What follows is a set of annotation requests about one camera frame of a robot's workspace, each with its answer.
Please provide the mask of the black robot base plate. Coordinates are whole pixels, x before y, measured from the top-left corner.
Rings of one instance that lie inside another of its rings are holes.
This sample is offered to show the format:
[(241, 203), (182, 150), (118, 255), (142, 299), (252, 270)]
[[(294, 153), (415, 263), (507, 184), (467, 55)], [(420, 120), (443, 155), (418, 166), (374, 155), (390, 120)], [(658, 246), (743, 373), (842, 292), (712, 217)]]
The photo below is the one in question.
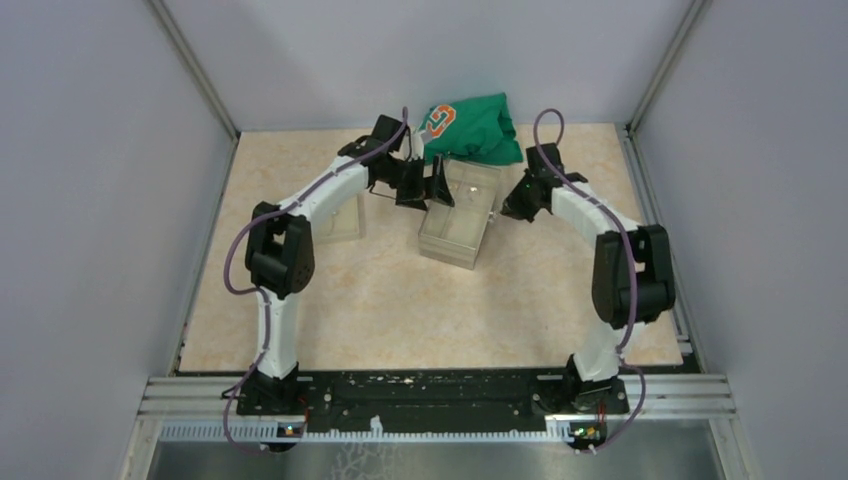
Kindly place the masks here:
[(621, 379), (579, 385), (570, 366), (426, 370), (297, 369), (275, 388), (248, 377), (236, 394), (247, 416), (302, 416), (309, 433), (353, 433), (379, 419), (387, 433), (539, 432), (548, 415), (626, 414)]

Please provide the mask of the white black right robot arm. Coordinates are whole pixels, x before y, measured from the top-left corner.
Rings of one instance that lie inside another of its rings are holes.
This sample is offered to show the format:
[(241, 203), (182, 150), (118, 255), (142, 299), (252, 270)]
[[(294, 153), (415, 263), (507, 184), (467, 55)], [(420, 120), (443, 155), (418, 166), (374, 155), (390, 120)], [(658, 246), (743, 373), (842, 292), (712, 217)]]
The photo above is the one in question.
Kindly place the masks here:
[(584, 176), (566, 172), (555, 144), (530, 147), (526, 157), (502, 215), (531, 222), (546, 210), (594, 249), (590, 295), (599, 324), (571, 356), (574, 377), (563, 385), (567, 406), (588, 412), (602, 398), (600, 383), (618, 374), (632, 342), (676, 302), (669, 236), (659, 224), (628, 218)]

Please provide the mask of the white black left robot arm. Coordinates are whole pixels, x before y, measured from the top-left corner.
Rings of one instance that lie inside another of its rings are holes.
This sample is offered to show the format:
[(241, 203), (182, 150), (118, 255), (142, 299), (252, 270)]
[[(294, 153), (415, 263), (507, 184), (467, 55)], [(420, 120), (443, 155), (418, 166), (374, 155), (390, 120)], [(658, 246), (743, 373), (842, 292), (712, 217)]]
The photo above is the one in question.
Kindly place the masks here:
[(381, 115), (368, 135), (343, 146), (327, 168), (307, 186), (277, 203), (261, 202), (237, 234), (246, 243), (244, 264), (251, 292), (258, 297), (257, 358), (253, 382), (267, 380), (260, 392), (277, 414), (292, 411), (300, 399), (296, 323), (300, 293), (315, 268), (316, 228), (346, 202), (378, 183), (393, 190), (395, 205), (425, 211), (429, 202), (452, 207), (442, 155), (427, 171), (425, 148), (434, 136), (404, 120)]

